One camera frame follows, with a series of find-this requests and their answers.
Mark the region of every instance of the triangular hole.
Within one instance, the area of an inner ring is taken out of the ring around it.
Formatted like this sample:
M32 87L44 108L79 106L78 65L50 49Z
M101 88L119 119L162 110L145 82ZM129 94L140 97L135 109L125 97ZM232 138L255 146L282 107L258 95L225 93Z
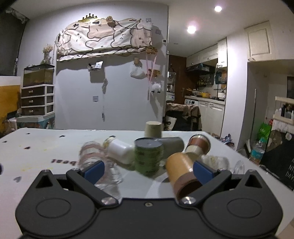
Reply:
M53 184L50 181L49 177L47 175L43 176L41 180L39 181L36 188L43 188L43 187L52 187Z
M260 182L254 175L250 175L245 186L247 187L257 187L257 188L262 188Z

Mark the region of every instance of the lower cabinet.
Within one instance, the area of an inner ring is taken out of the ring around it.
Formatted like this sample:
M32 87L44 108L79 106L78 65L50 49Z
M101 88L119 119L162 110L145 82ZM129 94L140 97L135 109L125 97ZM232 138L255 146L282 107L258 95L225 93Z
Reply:
M221 135L225 106L205 101L199 101L202 130L207 133Z

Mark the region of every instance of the silver bolt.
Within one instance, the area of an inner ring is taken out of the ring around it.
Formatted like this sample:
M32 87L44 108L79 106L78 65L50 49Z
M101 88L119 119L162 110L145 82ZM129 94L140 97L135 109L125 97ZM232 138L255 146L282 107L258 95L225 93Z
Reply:
M183 204L189 204L189 205L196 203L196 199L193 197L183 197L181 201Z
M104 205L113 205L113 204L116 204L116 199L114 197L105 197L105 198L102 198L101 202Z
M152 207L153 206L153 203L145 203L144 204L146 207Z

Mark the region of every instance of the black range hood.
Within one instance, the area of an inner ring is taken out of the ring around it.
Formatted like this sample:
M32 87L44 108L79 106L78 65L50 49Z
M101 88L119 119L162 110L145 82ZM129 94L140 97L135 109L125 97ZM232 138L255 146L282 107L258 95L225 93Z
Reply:
M198 75L214 74L215 67L203 63L187 67L187 72L197 73Z

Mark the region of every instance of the green can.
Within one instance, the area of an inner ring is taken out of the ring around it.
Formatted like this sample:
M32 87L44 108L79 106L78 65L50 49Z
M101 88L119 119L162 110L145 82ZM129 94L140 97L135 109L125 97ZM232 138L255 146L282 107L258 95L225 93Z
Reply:
M163 144L155 138L140 138L135 140L135 169L147 177L159 170L163 155Z

